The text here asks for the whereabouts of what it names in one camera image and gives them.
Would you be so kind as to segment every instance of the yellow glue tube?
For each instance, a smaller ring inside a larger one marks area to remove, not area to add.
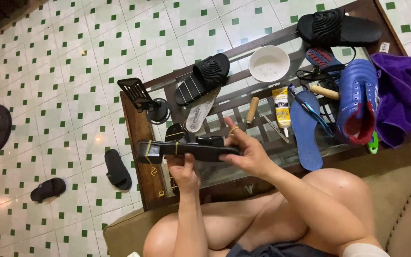
[[[288,108],[288,86],[272,90],[275,102],[275,115],[277,124],[283,129],[285,137],[288,137],[288,128],[291,126]]]

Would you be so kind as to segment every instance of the blue football boot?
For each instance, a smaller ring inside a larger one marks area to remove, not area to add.
[[[375,128],[377,72],[368,60],[351,61],[339,81],[336,135],[344,143],[366,144]]]

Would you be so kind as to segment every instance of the sandal strap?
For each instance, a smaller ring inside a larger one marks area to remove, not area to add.
[[[217,87],[216,85],[221,85],[226,77],[223,75],[220,64],[213,56],[197,62],[193,66],[193,74],[197,79],[203,81],[207,90],[214,90]]]
[[[342,20],[345,15],[340,8],[318,11],[313,14],[312,40],[317,44],[336,46],[340,44]]]

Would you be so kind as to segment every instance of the wooden handle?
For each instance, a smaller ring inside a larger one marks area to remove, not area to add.
[[[312,91],[315,94],[326,96],[328,98],[334,99],[334,100],[339,100],[339,93],[335,92],[333,90],[329,90],[326,88],[322,88],[319,85],[313,85],[310,87],[310,91]]]
[[[255,118],[255,112],[256,112],[256,108],[258,107],[258,103],[259,103],[259,98],[257,98],[256,96],[252,98],[252,101],[250,102],[250,109],[248,110],[248,114],[247,114],[247,123],[251,124],[253,119]]]

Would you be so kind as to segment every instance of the boot tongue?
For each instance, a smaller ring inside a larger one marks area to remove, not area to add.
[[[361,108],[358,109],[358,112],[356,113],[356,118],[363,119],[367,111],[366,84],[364,82],[359,83],[359,94],[361,96]]]

